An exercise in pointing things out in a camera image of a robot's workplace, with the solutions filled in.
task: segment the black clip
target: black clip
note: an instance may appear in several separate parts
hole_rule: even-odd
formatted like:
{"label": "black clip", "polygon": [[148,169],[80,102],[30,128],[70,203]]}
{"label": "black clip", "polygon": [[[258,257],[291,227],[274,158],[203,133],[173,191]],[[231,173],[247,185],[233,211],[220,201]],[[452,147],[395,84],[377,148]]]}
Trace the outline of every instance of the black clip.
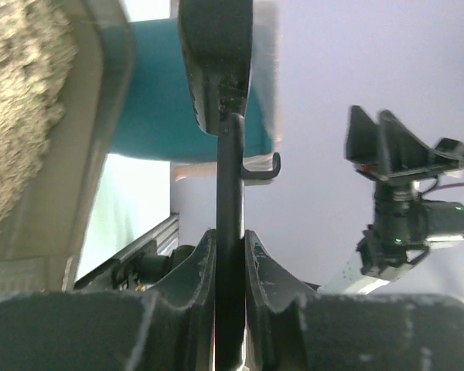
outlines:
{"label": "black clip", "polygon": [[244,167],[244,164],[241,166],[241,177],[244,180],[246,186],[265,186],[272,183],[277,175],[280,173],[281,162],[280,154],[275,152],[273,154],[273,169],[266,172],[252,172],[247,170]]}

